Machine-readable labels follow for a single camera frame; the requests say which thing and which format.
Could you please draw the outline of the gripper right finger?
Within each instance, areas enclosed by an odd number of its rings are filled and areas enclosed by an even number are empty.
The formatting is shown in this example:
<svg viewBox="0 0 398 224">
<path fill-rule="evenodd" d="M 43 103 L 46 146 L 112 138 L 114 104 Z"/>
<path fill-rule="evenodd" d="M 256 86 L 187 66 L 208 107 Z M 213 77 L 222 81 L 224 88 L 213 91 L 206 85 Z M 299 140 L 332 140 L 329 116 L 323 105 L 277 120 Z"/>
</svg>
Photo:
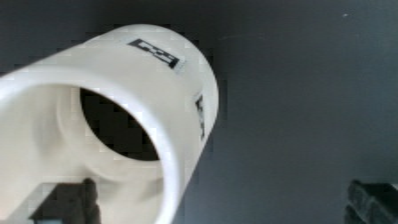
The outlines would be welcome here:
<svg viewBox="0 0 398 224">
<path fill-rule="evenodd" d="M 398 189 L 389 183 L 352 181 L 345 224 L 398 224 Z"/>
</svg>

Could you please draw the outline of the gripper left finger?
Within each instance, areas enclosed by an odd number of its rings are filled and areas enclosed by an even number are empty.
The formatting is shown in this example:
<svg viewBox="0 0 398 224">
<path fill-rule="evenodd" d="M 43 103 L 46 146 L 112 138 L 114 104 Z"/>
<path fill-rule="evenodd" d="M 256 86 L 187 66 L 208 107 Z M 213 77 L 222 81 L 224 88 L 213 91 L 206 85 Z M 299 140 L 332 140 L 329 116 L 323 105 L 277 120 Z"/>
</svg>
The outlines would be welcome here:
<svg viewBox="0 0 398 224">
<path fill-rule="evenodd" d="M 34 224 L 100 224 L 98 190 L 89 178 L 55 186 L 30 220 Z"/>
</svg>

